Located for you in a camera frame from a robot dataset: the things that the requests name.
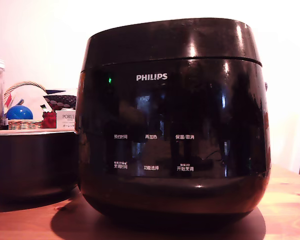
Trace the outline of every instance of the black rice cooker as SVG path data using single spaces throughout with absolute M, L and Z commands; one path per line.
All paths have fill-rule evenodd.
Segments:
M 193 18 L 99 32 L 77 98 L 80 190 L 99 212 L 220 223 L 263 197 L 266 86 L 245 23 Z

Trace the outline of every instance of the cooking pot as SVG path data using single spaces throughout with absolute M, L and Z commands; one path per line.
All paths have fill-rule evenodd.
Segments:
M 58 129 L 0 130 L 0 201 L 70 192 L 78 181 L 78 136 Z
M 76 111 L 80 189 L 107 216 L 230 222 L 264 195 L 266 87 L 243 22 L 166 20 L 93 35 Z

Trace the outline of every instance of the wooden tabletop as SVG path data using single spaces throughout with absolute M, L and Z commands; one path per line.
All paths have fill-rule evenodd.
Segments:
M 140 231 L 112 223 L 75 189 L 45 206 L 0 205 L 0 240 L 299 240 L 300 175 L 272 165 L 266 193 L 248 216 L 218 232 Z

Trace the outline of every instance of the printed label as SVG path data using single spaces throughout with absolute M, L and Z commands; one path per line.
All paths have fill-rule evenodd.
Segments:
M 76 110 L 55 111 L 57 129 L 75 129 Z

